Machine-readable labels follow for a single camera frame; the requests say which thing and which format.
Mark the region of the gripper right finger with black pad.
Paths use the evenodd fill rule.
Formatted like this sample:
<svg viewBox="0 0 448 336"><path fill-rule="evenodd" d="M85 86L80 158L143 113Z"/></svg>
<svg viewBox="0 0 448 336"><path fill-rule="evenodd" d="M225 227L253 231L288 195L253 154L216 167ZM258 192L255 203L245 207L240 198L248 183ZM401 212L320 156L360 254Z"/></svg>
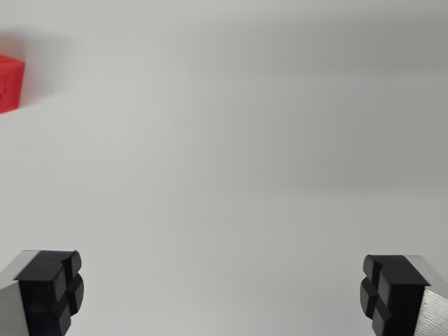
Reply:
<svg viewBox="0 0 448 336"><path fill-rule="evenodd" d="M367 255L360 305L379 336L445 336L447 280L420 255Z"/></svg>

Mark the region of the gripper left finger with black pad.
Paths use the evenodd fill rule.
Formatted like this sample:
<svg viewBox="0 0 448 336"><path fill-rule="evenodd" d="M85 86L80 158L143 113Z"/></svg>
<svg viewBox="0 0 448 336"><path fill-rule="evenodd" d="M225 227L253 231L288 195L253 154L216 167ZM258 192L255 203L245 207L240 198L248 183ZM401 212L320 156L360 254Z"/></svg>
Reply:
<svg viewBox="0 0 448 336"><path fill-rule="evenodd" d="M1 270L2 335L66 335L84 296L78 251L23 250Z"/></svg>

